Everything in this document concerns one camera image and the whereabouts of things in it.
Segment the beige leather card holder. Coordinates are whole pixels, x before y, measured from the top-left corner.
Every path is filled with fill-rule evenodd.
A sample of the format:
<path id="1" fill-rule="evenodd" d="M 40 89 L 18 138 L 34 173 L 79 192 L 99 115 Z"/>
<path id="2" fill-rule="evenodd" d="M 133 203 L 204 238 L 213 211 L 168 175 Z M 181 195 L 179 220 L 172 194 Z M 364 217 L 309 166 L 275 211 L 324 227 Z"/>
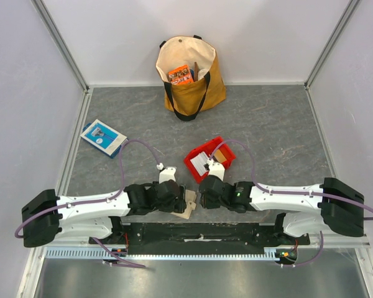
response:
<path id="1" fill-rule="evenodd" d="M 181 217 L 183 219 L 189 219 L 192 211 L 196 209 L 196 192 L 186 189 L 184 200 L 186 203 L 184 212 L 171 212 L 171 214 L 177 217 Z"/>

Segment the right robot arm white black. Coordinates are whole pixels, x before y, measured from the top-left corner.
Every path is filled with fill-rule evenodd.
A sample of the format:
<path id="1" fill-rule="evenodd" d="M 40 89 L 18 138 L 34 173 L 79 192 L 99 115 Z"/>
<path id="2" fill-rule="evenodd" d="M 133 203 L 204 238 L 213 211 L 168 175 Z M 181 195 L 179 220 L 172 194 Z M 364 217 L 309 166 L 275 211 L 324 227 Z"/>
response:
<path id="1" fill-rule="evenodd" d="M 311 186 L 256 186 L 251 181 L 229 184 L 214 175 L 200 183 L 201 205 L 205 209 L 225 207 L 245 213 L 279 210 L 272 229 L 273 239 L 287 244 L 294 237 L 319 231 L 347 237 L 364 234 L 364 196 L 336 178 L 325 178 Z"/>

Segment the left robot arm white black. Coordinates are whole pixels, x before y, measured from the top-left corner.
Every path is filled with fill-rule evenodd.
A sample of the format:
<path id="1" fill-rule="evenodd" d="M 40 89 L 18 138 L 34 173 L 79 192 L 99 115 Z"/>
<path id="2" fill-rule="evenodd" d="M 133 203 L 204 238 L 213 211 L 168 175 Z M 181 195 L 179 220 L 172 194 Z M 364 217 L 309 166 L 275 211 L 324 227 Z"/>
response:
<path id="1" fill-rule="evenodd" d="M 93 196 L 58 196 L 46 189 L 22 210 L 16 237 L 26 248 L 48 245 L 60 238 L 98 238 L 112 244 L 122 241 L 122 217 L 153 211 L 181 214 L 185 188 L 173 180 L 131 184 L 124 190 Z"/>

